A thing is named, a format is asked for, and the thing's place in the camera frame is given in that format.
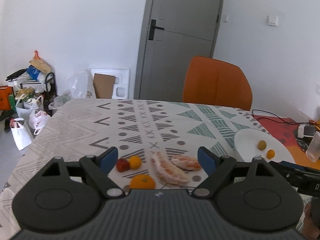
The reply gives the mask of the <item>person right hand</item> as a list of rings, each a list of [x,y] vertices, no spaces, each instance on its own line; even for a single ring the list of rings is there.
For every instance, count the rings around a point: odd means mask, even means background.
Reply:
[[[311,217],[311,203],[309,202],[304,209],[304,220],[301,234],[307,239],[318,239],[320,230],[312,221]]]

